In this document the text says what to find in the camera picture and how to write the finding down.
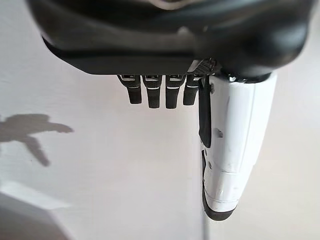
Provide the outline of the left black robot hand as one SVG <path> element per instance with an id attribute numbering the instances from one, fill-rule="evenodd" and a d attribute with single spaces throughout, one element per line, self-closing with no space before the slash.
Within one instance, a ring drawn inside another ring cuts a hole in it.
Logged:
<path id="1" fill-rule="evenodd" d="M 270 116 L 275 70 L 301 53 L 315 0 L 29 0 L 46 47 L 92 75 L 116 75 L 132 104 L 198 102 L 202 202 L 236 209 Z"/>

